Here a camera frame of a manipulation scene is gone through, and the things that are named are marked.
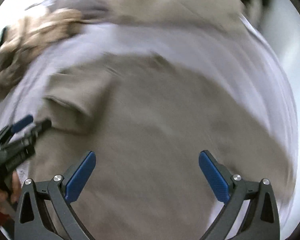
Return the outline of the left hand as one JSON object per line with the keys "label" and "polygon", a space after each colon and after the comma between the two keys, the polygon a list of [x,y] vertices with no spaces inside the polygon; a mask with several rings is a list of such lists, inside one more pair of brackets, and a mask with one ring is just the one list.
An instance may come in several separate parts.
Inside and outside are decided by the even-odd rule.
{"label": "left hand", "polygon": [[16,171],[12,173],[11,177],[11,188],[10,192],[0,189],[0,213],[4,215],[10,215],[12,207],[9,205],[8,200],[11,204],[16,203],[19,200],[21,194],[21,183],[19,176]]}

